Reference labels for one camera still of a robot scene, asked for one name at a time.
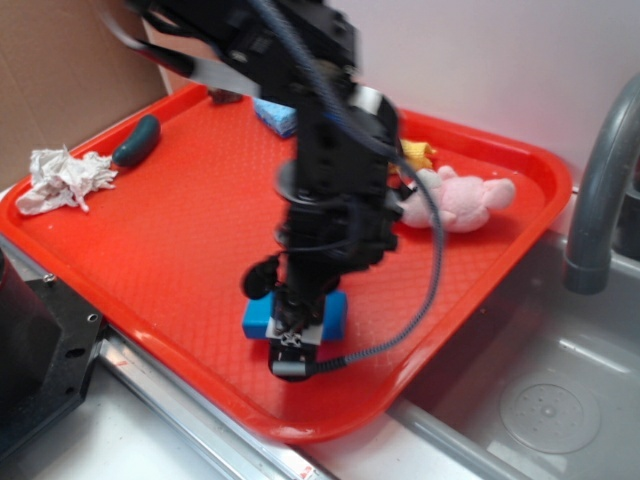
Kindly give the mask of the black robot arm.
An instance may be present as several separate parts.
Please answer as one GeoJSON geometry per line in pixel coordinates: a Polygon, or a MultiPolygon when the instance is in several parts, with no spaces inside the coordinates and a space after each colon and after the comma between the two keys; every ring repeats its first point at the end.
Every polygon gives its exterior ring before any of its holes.
{"type": "Polygon", "coordinates": [[[157,31],[196,39],[206,60],[108,29],[129,49],[203,85],[292,108],[295,158],[279,172],[288,201],[279,230],[286,273],[269,260],[245,279],[251,298],[270,296],[266,327],[275,345],[317,346],[326,298],[342,276],[368,269],[396,248],[401,211],[387,184],[400,154],[398,116],[379,92],[352,78],[355,32],[321,1],[132,1],[157,31]]]}

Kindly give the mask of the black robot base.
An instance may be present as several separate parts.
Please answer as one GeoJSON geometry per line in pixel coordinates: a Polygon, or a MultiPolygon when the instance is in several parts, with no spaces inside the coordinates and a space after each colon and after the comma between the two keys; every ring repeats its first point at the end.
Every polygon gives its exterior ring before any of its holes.
{"type": "Polygon", "coordinates": [[[81,405],[102,313],[65,282],[23,279],[1,256],[1,459],[81,405]]]}

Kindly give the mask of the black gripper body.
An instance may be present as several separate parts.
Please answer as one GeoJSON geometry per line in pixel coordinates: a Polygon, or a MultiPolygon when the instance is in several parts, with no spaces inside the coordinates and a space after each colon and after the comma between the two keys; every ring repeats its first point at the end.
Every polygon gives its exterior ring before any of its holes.
{"type": "Polygon", "coordinates": [[[281,337],[265,340],[301,345],[305,329],[322,325],[326,297],[339,290],[341,277],[367,270],[396,249],[398,219],[392,194],[380,204],[354,195],[292,202],[276,232],[281,250],[254,264],[242,281],[248,301],[275,294],[272,320],[281,337]]]}

